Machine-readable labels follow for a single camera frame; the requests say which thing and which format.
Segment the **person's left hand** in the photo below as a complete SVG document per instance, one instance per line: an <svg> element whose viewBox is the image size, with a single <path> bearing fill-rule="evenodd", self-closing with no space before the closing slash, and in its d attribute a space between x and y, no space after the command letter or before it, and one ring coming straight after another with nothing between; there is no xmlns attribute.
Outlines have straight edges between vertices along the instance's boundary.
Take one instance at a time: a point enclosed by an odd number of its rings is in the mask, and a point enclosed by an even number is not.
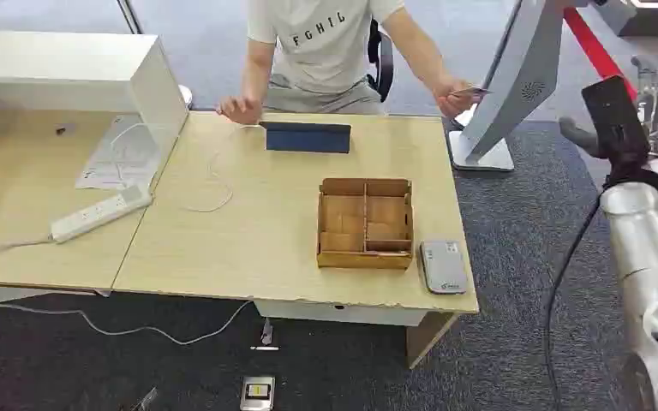
<svg viewBox="0 0 658 411"><path fill-rule="evenodd" d="M432 94L441 113L447 118L455 118L479 101L472 88L467 81L444 77L433 86Z"/></svg>

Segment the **person's right hand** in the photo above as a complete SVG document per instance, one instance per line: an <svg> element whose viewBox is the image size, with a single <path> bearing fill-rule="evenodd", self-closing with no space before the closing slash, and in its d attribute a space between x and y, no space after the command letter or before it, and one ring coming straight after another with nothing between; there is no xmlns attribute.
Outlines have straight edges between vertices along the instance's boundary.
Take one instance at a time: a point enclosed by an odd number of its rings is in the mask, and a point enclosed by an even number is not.
<svg viewBox="0 0 658 411"><path fill-rule="evenodd" d="M257 125L262 116L259 100L243 96L228 97L220 102L216 111L232 122L242 125Z"/></svg>

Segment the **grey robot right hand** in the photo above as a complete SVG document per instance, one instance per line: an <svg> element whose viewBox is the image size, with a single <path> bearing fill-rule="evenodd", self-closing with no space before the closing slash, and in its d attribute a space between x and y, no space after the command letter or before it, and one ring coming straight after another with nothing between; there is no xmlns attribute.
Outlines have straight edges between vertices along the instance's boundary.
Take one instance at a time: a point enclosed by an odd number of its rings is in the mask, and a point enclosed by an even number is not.
<svg viewBox="0 0 658 411"><path fill-rule="evenodd" d="M658 73L646 57L635 55L637 90L625 91L624 79L615 74L582 90L595 132L579 128L569 117L559 119L561 134L591 157L606 159L610 170L604 188L633 181L658 159Z"/></svg>

